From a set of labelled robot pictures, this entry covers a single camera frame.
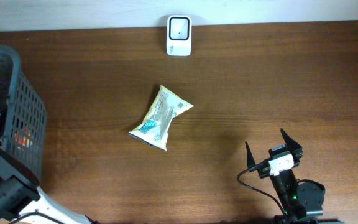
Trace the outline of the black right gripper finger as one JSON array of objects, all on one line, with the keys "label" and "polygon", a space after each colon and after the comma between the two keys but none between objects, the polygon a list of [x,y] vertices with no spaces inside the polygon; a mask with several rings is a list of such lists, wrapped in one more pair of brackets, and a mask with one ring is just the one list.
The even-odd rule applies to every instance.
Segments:
[{"label": "black right gripper finger", "polygon": [[247,152],[247,169],[252,170],[256,166],[255,160],[247,141],[245,142],[245,145],[246,145],[246,152]]},{"label": "black right gripper finger", "polygon": [[292,139],[283,128],[280,129],[280,132],[290,152],[303,152],[302,146]]}]

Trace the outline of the cream snack bag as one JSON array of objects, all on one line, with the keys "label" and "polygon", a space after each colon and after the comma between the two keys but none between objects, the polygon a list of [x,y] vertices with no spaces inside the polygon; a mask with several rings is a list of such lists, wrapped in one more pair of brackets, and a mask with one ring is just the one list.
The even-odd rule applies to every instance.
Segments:
[{"label": "cream snack bag", "polygon": [[167,151],[168,130],[172,120],[192,107],[191,103],[161,85],[142,123],[129,131],[129,135],[149,146]]}]

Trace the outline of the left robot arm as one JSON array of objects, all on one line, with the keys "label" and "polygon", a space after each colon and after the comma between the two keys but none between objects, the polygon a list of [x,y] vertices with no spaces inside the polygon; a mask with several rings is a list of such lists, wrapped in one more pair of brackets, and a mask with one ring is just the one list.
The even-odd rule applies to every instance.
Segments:
[{"label": "left robot arm", "polygon": [[0,220],[9,223],[96,223],[50,198],[31,170],[0,149]]}]

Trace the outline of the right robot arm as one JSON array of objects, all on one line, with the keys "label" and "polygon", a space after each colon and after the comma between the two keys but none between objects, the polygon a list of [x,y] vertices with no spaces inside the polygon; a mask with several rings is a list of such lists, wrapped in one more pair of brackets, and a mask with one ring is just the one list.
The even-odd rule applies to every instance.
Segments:
[{"label": "right robot arm", "polygon": [[[303,147],[291,138],[283,129],[280,130],[284,144],[269,149],[270,157],[256,163],[248,143],[247,169],[237,175],[237,181],[244,187],[271,198],[279,207],[281,215],[273,218],[273,223],[341,223],[338,219],[321,220],[326,188],[323,184],[310,179],[297,179],[293,169],[299,166],[303,157]],[[252,187],[241,176],[256,172],[260,179],[269,178],[277,193],[277,198]]]}]

